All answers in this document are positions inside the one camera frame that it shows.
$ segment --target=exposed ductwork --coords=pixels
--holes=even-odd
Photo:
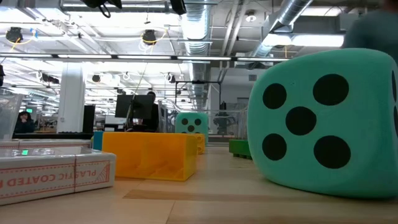
[[[187,4],[187,13],[183,15],[182,32],[184,39],[207,39],[210,32],[210,9],[206,4]],[[204,42],[186,42],[185,48],[188,55],[199,56],[209,54],[209,44]],[[210,80],[209,63],[191,63],[189,65],[191,80]],[[198,109],[206,105],[208,84],[193,85],[194,101]]]
[[[155,13],[175,13],[167,1],[154,1],[142,4],[145,1],[122,1],[123,9],[118,9],[113,5],[108,6],[109,12],[155,12]],[[98,9],[87,7],[80,0],[61,0],[62,11],[68,12],[98,12]]]
[[[262,27],[264,40],[251,54],[252,57],[266,57],[273,45],[267,45],[266,37],[270,31],[280,29],[281,32],[291,32],[293,23],[313,0],[284,0],[280,10],[267,16]]]

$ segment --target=computer monitor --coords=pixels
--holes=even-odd
[[[133,95],[118,95],[116,100],[115,118],[126,118]]]
[[[115,117],[126,118],[129,107],[132,107],[132,117],[136,119],[151,119],[153,95],[136,95],[132,102],[133,95],[118,95],[116,100]]]
[[[137,119],[151,119],[153,95],[136,95],[132,102],[132,117]]]

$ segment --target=black camera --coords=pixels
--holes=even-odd
[[[122,1],[121,0],[81,0],[81,1],[84,2],[88,7],[91,7],[91,8],[98,7],[99,10],[102,12],[102,14],[107,18],[111,17],[111,13],[109,12],[108,8],[105,6],[106,2],[118,7],[119,9],[122,9]],[[104,9],[108,12],[108,14],[105,14],[102,7],[104,7]]]

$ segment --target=teal object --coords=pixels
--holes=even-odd
[[[385,53],[297,57],[253,86],[248,141],[269,180],[321,194],[398,195],[398,69]]]
[[[103,135],[104,135],[103,131],[95,131],[94,132],[93,149],[102,151]]]
[[[175,119],[175,132],[204,134],[208,142],[208,117],[205,113],[179,113]]]

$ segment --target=table surface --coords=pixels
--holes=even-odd
[[[0,223],[398,223],[397,200],[312,194],[267,181],[251,160],[207,147],[186,182],[117,178],[115,186],[0,207]]]

